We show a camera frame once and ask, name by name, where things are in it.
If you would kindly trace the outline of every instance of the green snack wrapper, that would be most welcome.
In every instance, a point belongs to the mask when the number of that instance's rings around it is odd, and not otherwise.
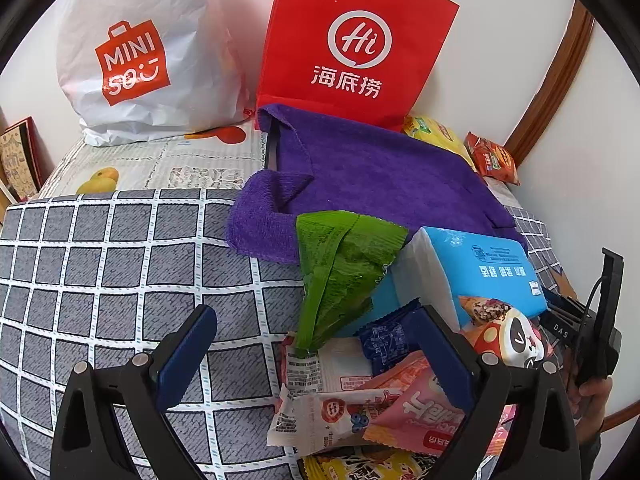
[[[296,347],[315,351],[372,307],[370,295],[396,259],[408,230],[348,211],[296,220],[305,299]]]

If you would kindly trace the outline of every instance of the white snack wrapper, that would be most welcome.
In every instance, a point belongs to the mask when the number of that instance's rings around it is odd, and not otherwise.
[[[347,392],[372,378],[371,362],[357,337],[329,339],[318,352],[297,357],[288,345],[286,384],[293,396],[319,392]]]
[[[401,394],[398,388],[380,388],[293,397],[283,384],[267,446],[296,447],[306,456],[336,446],[368,444],[361,438],[365,428]]]

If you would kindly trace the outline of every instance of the grid patterned bedsheet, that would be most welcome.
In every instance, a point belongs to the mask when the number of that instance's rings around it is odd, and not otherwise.
[[[549,290],[558,288],[549,267],[561,272],[562,267],[553,248],[551,238],[544,222],[538,220],[532,213],[519,207],[504,207],[516,222],[517,231],[527,239],[529,245],[529,261],[533,265],[542,285]]]
[[[38,480],[48,475],[73,364],[124,364],[199,303],[216,310],[218,333],[169,422],[211,480],[302,477],[293,449],[266,446],[300,272],[228,248],[236,193],[121,191],[9,209],[0,237],[0,415]],[[141,477],[154,478],[126,410],[116,412]]]

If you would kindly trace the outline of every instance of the hi logo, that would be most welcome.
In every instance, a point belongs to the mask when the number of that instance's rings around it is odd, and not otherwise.
[[[109,28],[109,37],[95,49],[109,106],[171,84],[164,46],[151,20],[135,27],[118,22]]]
[[[350,10],[332,23],[327,35],[335,59],[350,68],[371,68],[391,51],[391,29],[368,10]]]

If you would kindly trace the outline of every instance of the metal screw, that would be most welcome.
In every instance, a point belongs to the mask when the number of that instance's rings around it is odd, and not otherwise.
[[[545,369],[545,372],[548,374],[555,374],[558,371],[558,367],[553,364],[551,361],[545,361],[542,363],[542,367]]]
[[[88,367],[89,365],[86,363],[86,361],[77,362],[74,366],[74,372],[79,375],[85,372]]]
[[[134,366],[144,366],[149,362],[149,356],[144,352],[140,352],[131,358],[131,362]]]
[[[500,362],[500,359],[493,352],[485,352],[482,354],[482,362],[489,366],[495,366]]]

